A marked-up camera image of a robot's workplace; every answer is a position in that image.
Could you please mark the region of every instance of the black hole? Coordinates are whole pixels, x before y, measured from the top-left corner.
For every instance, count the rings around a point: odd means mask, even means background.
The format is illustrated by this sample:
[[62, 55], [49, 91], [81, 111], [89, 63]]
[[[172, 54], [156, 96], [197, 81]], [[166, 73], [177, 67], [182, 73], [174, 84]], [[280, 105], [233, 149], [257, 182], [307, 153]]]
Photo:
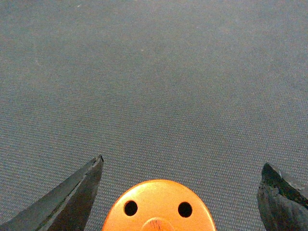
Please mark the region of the black hole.
[[138, 207], [137, 207], [136, 202], [134, 201], [128, 201], [124, 207], [124, 211], [127, 216], [135, 215], [137, 210], [138, 210]]
[[182, 217], [187, 218], [192, 214], [193, 209], [192, 209], [192, 206], [188, 202], [182, 202], [179, 205], [178, 211]]

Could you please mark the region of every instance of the carpet texture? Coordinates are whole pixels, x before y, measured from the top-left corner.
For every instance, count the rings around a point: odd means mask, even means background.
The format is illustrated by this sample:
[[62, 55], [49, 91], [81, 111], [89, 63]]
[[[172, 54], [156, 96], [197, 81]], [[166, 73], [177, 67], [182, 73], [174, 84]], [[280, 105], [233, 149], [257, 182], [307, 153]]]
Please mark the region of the carpet texture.
[[0, 223], [99, 154], [87, 231], [157, 178], [264, 231], [265, 162], [308, 184], [308, 2], [1, 1]]

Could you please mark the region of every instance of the orange circular disc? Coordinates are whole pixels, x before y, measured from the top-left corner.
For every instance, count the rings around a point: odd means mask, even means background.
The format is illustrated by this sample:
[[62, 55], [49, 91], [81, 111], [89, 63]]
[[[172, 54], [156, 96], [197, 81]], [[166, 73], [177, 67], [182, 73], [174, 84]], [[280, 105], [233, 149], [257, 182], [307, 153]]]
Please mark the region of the orange circular disc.
[[203, 201], [170, 180], [149, 180], [126, 191], [112, 206], [103, 231], [216, 231]]

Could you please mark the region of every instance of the dark gray claw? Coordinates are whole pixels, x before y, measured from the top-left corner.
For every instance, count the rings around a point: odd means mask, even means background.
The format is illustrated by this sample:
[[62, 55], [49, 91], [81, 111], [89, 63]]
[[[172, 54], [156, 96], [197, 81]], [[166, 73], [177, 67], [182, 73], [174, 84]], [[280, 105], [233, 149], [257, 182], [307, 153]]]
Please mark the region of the dark gray claw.
[[308, 231], [308, 189], [272, 164], [263, 167], [257, 200], [267, 231]]
[[0, 225], [0, 231], [83, 231], [102, 167], [102, 156], [92, 159], [29, 208]]

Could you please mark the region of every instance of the gray carpet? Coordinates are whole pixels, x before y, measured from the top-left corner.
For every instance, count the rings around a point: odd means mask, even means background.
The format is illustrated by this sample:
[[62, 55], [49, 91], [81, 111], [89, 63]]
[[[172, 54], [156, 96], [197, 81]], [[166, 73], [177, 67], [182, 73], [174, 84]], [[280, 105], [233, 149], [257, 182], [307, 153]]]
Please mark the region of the gray carpet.
[[156, 178], [264, 231], [264, 163], [308, 183], [308, 2], [1, 1], [0, 223], [99, 154], [88, 231]]

